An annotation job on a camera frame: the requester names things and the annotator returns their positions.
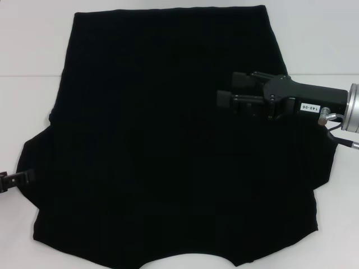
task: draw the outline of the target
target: white background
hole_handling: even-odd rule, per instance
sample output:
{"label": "white background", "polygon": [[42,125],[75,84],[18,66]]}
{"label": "white background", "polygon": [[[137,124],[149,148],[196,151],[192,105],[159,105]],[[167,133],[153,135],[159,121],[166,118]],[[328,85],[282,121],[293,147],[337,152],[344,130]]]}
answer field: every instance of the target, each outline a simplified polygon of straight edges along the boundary
{"label": "white background", "polygon": [[[359,1],[1,0],[0,171],[13,173],[25,141],[41,132],[54,104],[75,12],[265,4],[288,72],[298,82],[349,90],[359,83]],[[359,135],[335,131],[359,141]],[[338,146],[330,182],[315,191],[319,231],[240,269],[359,268],[359,152]],[[16,189],[0,195],[0,267],[103,268],[32,239],[38,211]],[[145,269],[228,269],[197,254]]]}

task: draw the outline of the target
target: white table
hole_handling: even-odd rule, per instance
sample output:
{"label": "white table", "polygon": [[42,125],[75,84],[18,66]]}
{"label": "white table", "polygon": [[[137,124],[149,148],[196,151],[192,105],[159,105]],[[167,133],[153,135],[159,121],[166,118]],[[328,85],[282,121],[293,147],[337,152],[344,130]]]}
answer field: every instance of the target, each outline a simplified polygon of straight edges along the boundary
{"label": "white table", "polygon": [[[115,9],[265,4],[288,71],[298,82],[349,90],[359,83],[356,0],[159,1],[2,0],[0,2],[0,171],[13,173],[25,141],[49,122],[73,14]],[[359,141],[359,135],[335,131]],[[359,268],[359,152],[338,146],[330,181],[315,191],[319,231],[241,269]],[[16,188],[0,195],[0,268],[103,268],[33,241],[34,207]],[[228,269],[227,260],[175,256],[145,269]]]}

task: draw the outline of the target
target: black clip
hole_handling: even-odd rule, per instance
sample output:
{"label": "black clip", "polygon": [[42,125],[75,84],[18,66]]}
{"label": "black clip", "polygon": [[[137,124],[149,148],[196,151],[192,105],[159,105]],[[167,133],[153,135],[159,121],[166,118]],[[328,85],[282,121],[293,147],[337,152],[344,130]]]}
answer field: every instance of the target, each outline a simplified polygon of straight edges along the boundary
{"label": "black clip", "polygon": [[34,170],[19,172],[14,175],[7,175],[6,172],[0,173],[0,193],[7,192],[12,187],[29,185],[35,180]]}

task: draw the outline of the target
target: black cloth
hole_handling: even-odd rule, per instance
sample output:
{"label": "black cloth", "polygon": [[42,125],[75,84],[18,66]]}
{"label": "black cloth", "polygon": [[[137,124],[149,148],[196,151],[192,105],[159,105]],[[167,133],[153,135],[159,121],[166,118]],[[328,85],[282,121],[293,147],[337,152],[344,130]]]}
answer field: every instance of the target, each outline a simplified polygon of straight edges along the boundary
{"label": "black cloth", "polygon": [[51,125],[18,171],[34,239],[112,268],[238,266],[317,230],[336,144],[316,123],[216,109],[232,72],[287,74],[264,6],[77,13]]}

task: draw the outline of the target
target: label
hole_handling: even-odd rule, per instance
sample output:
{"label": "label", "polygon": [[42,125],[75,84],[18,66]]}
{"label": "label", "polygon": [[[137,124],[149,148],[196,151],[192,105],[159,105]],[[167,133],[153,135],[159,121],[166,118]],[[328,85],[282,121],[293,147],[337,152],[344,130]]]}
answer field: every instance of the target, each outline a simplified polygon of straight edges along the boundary
{"label": "label", "polygon": [[301,104],[301,110],[308,111],[308,112],[314,112],[319,113],[320,112],[320,106],[319,105],[312,105],[312,104]]}

